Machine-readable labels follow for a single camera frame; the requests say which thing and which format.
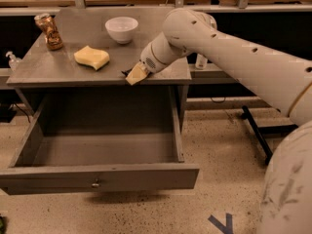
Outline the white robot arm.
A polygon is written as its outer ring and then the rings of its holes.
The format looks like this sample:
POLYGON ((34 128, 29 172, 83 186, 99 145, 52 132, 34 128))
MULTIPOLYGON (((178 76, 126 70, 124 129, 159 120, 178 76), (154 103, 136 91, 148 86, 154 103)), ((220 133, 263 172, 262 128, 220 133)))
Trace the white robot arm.
POLYGON ((127 81, 136 84, 196 53, 290 118, 297 128, 269 162, 256 234, 312 234, 312 63, 222 33, 214 22, 188 9, 168 12, 127 81))

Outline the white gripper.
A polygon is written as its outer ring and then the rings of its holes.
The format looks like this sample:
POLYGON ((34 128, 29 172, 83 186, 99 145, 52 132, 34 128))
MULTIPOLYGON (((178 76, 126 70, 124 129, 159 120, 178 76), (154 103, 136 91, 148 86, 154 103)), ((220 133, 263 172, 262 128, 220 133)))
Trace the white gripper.
POLYGON ((174 61, 189 54, 190 51, 172 45, 165 34, 161 32, 143 49, 139 62, 132 68, 126 81, 130 85, 134 85, 144 80, 149 72, 161 72, 174 61))

